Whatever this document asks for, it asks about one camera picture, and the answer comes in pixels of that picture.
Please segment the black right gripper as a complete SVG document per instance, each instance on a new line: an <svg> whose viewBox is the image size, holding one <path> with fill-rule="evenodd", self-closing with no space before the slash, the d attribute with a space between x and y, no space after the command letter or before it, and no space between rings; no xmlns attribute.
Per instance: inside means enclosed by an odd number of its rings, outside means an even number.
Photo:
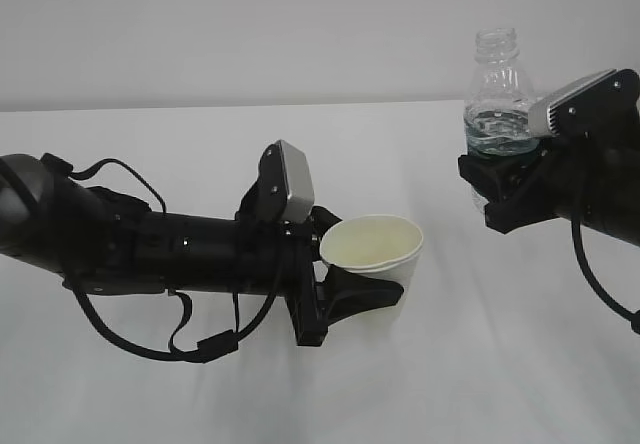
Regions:
<svg viewBox="0 0 640 444"><path fill-rule="evenodd" d="M516 157L463 154L459 175L491 203L486 225L503 234L571 217L603 234L639 232L639 111L586 137L553 141L524 175Z"/></svg>

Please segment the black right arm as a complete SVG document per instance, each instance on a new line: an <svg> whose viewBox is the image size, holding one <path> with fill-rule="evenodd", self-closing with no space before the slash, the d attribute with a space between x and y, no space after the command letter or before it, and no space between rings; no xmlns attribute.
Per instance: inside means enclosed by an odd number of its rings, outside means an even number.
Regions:
<svg viewBox="0 0 640 444"><path fill-rule="evenodd" d="M639 111L623 113L575 139L546 138L529 153L508 157L471 151L458 158L460 177L487 200L487 227L507 234L569 219L639 244Z"/></svg>

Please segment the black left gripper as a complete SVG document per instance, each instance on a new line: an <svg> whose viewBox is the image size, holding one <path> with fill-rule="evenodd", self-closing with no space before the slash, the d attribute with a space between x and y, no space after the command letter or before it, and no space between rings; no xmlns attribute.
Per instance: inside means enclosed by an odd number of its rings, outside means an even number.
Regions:
<svg viewBox="0 0 640 444"><path fill-rule="evenodd" d="M284 298L299 346L322 345L329 325L347 318L397 305L404 287L396 281L365 277L330 265L322 281L316 281L314 264L325 234L342 219L323 206L313 206L302 224L267 223L257 217L258 187L241 200L236 219L243 226L243 246L273 252L263 305L245 326L236 328L239 341L263 322L278 296Z"/></svg>

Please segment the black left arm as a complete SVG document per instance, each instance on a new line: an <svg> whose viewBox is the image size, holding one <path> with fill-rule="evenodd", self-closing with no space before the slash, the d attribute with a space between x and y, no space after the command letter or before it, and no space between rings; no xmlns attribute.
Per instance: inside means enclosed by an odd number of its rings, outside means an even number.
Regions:
<svg viewBox="0 0 640 444"><path fill-rule="evenodd" d="M64 160L25 154L1 160L1 252L61 277L96 331L132 354L164 362L205 363L235 352L274 301L286 302L296 342L318 347L343 319L396 305L394 278L375 279L330 265L318 280L319 245L338 218L314 202L311 180L288 175L270 146L232 219L153 211L133 196L85 187L96 167L78 172ZM115 334L91 303L94 295L169 293L192 314L191 292L261 295L247 324L201 340L195 349L156 351Z"/></svg>

